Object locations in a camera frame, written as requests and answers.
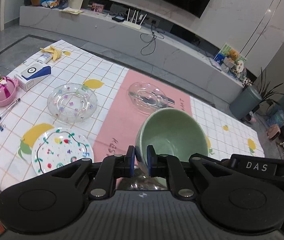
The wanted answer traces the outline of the green ceramic bowl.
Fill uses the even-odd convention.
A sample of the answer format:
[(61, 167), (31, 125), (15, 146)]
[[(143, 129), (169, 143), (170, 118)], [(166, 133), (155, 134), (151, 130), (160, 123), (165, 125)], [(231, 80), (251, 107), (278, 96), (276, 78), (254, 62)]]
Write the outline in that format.
[(137, 166), (148, 176), (147, 146), (152, 145), (156, 154), (174, 155), (188, 161), (194, 153), (209, 155), (206, 135), (196, 120), (175, 108), (163, 108), (152, 113), (139, 129), (135, 150)]

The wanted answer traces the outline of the clear glass bowl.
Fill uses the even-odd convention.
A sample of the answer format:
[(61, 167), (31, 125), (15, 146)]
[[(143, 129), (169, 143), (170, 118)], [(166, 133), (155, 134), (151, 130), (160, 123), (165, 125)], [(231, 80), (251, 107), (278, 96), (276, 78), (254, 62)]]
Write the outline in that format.
[(132, 104), (144, 114), (152, 114), (163, 108), (173, 108), (175, 101), (168, 98), (157, 86), (148, 82), (130, 85), (128, 96)]

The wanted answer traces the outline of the clear glass flower plate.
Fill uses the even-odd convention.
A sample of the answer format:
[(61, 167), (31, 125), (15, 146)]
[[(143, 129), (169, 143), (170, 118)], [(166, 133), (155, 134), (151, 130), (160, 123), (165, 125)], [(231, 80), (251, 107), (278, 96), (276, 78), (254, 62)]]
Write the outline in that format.
[(58, 86), (47, 98), (47, 108), (51, 115), (70, 124), (89, 119), (95, 113), (97, 105), (95, 93), (78, 83)]

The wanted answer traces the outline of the pink restaurant placemat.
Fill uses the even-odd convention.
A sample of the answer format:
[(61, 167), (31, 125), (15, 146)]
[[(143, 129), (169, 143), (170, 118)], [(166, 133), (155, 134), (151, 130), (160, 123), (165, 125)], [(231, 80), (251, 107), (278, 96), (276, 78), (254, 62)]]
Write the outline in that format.
[(175, 89), (151, 77), (133, 70), (129, 70), (111, 101), (110, 109), (98, 129), (94, 141), (93, 151), (96, 162), (113, 154), (125, 154), (129, 145), (135, 144), (139, 128), (149, 116), (141, 112), (131, 101), (128, 95), (130, 85), (144, 81), (155, 85), (170, 99), (175, 101), (174, 108), (191, 114), (190, 96), (181, 90)]

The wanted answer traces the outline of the painted ceramic plate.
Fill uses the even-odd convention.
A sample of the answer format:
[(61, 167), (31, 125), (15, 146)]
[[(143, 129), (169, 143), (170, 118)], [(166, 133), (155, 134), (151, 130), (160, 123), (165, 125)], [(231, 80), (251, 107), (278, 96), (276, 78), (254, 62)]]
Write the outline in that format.
[(84, 135), (71, 128), (44, 132), (32, 148), (32, 167), (38, 176), (82, 158), (94, 160), (92, 146)]

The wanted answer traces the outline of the checked lemon tablecloth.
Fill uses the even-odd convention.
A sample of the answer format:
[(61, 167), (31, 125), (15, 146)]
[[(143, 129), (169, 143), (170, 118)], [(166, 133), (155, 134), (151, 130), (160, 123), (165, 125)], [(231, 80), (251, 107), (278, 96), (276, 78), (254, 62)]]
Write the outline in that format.
[(264, 156), (256, 131), (209, 104), (63, 40), (53, 46), (62, 56), (49, 62), (51, 74), (28, 91), (17, 88), (13, 109), (0, 107), (0, 190), (38, 173), (32, 166), (34, 143), (54, 127), (84, 135), (96, 161), (125, 152), (150, 114), (130, 96), (137, 82), (153, 85), (170, 107), (200, 124), (211, 157)]

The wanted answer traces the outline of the grey trash bin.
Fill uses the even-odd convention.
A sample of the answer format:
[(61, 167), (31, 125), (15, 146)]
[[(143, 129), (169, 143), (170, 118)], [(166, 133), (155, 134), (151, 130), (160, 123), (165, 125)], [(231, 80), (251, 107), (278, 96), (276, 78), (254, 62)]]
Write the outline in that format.
[(262, 100), (261, 95), (253, 86), (248, 86), (241, 94), (230, 104), (229, 109), (237, 119), (244, 118), (253, 110)]

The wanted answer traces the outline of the grey tv cabinet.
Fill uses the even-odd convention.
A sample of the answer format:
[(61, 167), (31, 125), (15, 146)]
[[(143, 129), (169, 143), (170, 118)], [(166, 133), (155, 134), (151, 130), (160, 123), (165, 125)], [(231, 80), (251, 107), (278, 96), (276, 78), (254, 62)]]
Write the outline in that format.
[(136, 30), (93, 11), (75, 15), (59, 9), (20, 7), (19, 24), (85, 40), (146, 63), (193, 83), (218, 98), (231, 103), (241, 92), (242, 84), (216, 69), (208, 57), (173, 38), (156, 38), (153, 48), (143, 50), (150, 29)]

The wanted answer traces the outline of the toys pile on cabinet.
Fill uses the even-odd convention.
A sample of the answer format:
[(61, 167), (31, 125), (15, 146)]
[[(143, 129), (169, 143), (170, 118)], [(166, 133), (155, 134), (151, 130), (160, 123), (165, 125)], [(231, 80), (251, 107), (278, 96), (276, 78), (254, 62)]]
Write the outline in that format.
[(214, 61), (223, 72), (241, 82), (243, 87), (252, 84), (252, 81), (247, 76), (245, 67), (247, 59), (229, 44), (225, 43), (222, 46), (215, 55)]

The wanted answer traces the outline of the white blue box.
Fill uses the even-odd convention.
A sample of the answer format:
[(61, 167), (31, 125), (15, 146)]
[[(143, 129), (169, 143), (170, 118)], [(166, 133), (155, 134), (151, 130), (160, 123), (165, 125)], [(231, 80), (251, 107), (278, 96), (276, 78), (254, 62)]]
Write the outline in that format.
[(18, 81), (19, 87), (25, 92), (28, 92), (50, 74), (51, 67), (49, 65), (34, 63), (31, 66), (26, 67), (25, 70), (15, 74), (14, 78)]

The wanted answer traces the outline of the white tube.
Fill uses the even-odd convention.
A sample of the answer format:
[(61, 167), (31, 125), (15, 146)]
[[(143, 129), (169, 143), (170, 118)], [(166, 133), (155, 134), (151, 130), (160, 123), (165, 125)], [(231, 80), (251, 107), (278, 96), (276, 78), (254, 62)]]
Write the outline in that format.
[(43, 53), (37, 59), (36, 62), (46, 64), (53, 58), (51, 53)]

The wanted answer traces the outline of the pink toy pot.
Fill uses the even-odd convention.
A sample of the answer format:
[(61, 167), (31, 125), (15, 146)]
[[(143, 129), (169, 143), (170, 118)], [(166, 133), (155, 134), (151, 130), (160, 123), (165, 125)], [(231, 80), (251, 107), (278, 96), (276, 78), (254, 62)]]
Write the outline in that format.
[(13, 102), (18, 88), (18, 80), (0, 74), (0, 107)]

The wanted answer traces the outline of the white wifi router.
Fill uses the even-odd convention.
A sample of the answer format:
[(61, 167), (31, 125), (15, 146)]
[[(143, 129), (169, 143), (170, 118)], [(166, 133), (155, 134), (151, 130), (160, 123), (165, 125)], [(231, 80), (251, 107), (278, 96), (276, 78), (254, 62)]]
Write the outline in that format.
[(142, 23), (144, 22), (147, 14), (141, 14), (141, 13), (139, 13), (138, 10), (135, 10), (133, 12), (133, 15), (131, 17), (129, 17), (129, 16), (130, 16), (130, 9), (128, 11), (128, 15), (127, 15), (126, 20), (124, 20), (122, 22), (122, 24), (126, 27), (130, 27), (132, 29), (140, 30)]

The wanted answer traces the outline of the dark blue vase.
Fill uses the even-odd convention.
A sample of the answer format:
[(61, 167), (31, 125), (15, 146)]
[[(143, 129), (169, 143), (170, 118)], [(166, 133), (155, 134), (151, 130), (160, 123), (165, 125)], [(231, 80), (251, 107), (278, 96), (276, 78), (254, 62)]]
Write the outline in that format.
[(69, 6), (69, 0), (59, 0), (58, 8), (63, 10)]

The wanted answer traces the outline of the blue snack bag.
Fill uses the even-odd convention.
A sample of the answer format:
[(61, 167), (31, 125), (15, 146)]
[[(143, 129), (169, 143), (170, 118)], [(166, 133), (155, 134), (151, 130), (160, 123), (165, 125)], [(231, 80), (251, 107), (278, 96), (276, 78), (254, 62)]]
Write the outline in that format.
[(40, 5), (46, 8), (57, 8), (59, 0), (40, 0)]

